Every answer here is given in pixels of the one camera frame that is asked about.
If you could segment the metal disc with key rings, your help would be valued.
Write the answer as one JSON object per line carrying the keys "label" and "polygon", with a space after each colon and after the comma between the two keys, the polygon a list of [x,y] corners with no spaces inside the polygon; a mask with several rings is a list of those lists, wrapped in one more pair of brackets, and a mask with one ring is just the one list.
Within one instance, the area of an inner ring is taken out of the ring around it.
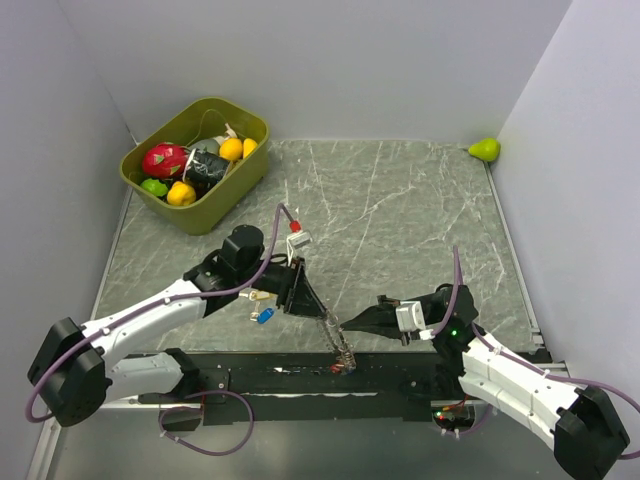
{"label": "metal disc with key rings", "polygon": [[319,327],[324,334],[329,349],[335,354],[336,362],[331,367],[334,373],[351,374],[356,369],[356,360],[352,346],[343,335],[338,317],[327,310]]}

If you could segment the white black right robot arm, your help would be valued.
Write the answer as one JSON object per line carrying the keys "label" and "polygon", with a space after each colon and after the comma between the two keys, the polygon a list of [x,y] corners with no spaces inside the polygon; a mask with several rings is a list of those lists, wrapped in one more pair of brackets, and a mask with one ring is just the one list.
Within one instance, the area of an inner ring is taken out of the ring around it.
{"label": "white black right robot arm", "polygon": [[604,389],[535,366],[479,327],[478,315],[467,286],[443,284],[408,300],[381,295],[342,327],[403,344],[431,342],[446,366],[436,376],[444,396],[465,393],[506,414],[541,439],[572,478],[604,478],[630,444]]}

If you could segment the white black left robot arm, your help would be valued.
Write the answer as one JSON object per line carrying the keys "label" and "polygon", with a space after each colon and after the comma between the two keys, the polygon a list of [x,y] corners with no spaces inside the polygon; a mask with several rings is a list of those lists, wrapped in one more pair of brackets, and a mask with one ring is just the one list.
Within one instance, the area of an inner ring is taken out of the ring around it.
{"label": "white black left robot arm", "polygon": [[70,318],[47,333],[28,380],[63,427],[74,426],[103,404],[157,393],[177,402],[191,399],[200,370],[178,348],[136,357],[143,343],[181,325],[203,319],[252,288],[275,295],[284,312],[325,319],[327,310],[313,292],[297,249],[311,243],[298,222],[289,225],[286,260],[272,261],[260,229],[241,225],[222,246],[158,294],[121,312],[82,325]]}

